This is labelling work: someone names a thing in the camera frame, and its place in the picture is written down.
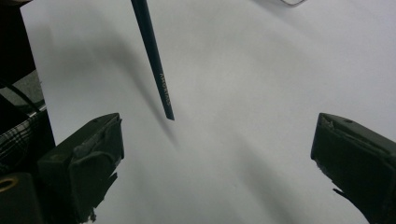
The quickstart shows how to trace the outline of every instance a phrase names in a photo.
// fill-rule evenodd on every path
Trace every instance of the plaid fabric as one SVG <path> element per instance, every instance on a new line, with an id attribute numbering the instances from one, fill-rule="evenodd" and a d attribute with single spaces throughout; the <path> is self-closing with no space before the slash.
<path id="1" fill-rule="evenodd" d="M 42 117 L 40 112 L 0 135 L 0 175 L 11 171 L 26 157 Z"/>

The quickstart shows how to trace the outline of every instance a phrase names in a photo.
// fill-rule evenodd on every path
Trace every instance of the pencil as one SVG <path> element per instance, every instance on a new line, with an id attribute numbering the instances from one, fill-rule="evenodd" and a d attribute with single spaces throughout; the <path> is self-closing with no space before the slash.
<path id="1" fill-rule="evenodd" d="M 165 115 L 168 119 L 175 120 L 169 91 L 166 87 L 165 76 L 163 75 L 160 53 L 158 51 L 157 42 L 155 41 L 154 30 L 149 16 L 148 3 L 146 0 L 131 0 L 131 2 L 134 7 L 134 14 L 139 24 L 143 42 L 145 43 L 148 60 L 157 84 L 157 89 L 161 96 Z"/>

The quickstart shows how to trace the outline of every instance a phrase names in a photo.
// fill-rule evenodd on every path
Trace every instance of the white paper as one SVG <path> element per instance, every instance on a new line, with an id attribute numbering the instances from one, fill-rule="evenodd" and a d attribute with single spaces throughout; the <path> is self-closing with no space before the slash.
<path id="1" fill-rule="evenodd" d="M 148 1 L 176 121 L 126 0 L 22 8 L 59 144 L 120 112 L 100 223 L 367 223 L 310 160 L 319 112 L 396 140 L 396 3 Z"/>

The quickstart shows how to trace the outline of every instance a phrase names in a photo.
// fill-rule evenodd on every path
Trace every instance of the dark blue pencil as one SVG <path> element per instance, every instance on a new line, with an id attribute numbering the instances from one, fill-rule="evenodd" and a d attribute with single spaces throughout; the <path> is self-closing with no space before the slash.
<path id="1" fill-rule="evenodd" d="M 134 14 L 139 24 L 140 33 L 145 43 L 149 63 L 152 73 L 154 74 L 158 92 L 163 102 L 163 109 L 168 119 L 175 120 L 169 91 L 166 87 L 165 76 L 163 75 L 163 66 L 161 64 L 160 53 L 158 52 L 157 42 L 155 41 L 154 30 L 152 28 L 151 18 L 149 16 L 149 7 L 146 0 L 131 0 L 134 6 Z"/>

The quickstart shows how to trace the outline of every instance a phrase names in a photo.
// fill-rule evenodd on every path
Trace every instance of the cable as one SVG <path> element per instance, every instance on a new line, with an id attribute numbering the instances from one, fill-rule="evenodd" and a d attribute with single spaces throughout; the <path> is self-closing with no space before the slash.
<path id="1" fill-rule="evenodd" d="M 15 92 L 17 95 L 19 95 L 22 100 L 24 102 L 26 102 L 29 106 L 31 106 L 33 108 L 33 110 L 36 113 L 39 113 L 40 110 L 37 108 L 37 106 L 35 106 L 35 104 L 29 99 L 29 97 L 27 97 L 23 92 L 21 92 L 18 88 L 16 88 L 15 86 L 13 86 L 12 84 L 10 84 L 9 82 L 3 80 L 2 78 L 0 78 L 0 84 L 9 88 L 11 91 Z"/>

